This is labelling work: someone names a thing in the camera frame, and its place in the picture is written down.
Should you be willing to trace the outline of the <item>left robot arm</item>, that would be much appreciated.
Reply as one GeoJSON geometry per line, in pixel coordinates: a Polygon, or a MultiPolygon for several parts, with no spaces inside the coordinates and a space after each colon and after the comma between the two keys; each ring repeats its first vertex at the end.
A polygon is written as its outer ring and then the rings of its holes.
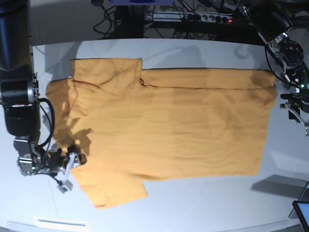
{"type": "Polygon", "coordinates": [[[293,88],[292,92],[281,94],[286,100],[281,108],[288,109],[289,119],[302,123],[308,135],[309,122],[300,113],[309,111],[309,69],[303,48],[289,38],[288,31],[293,24],[278,3],[277,0],[238,0],[236,6],[265,43],[266,56],[271,56],[282,68],[278,79],[293,88]]]}

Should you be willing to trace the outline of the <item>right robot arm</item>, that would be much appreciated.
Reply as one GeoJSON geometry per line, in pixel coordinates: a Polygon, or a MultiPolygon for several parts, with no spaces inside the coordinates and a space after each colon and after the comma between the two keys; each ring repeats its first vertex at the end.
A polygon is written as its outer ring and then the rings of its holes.
{"type": "Polygon", "coordinates": [[[49,153],[55,130],[55,112],[51,102],[40,98],[39,85],[33,72],[27,0],[0,2],[0,104],[4,110],[7,131],[15,137],[14,147],[19,157],[17,165],[22,175],[46,174],[55,177],[64,171],[86,163],[86,156],[71,145],[66,155],[61,149],[49,153]],[[50,134],[39,143],[41,103],[50,109],[50,134]]]}

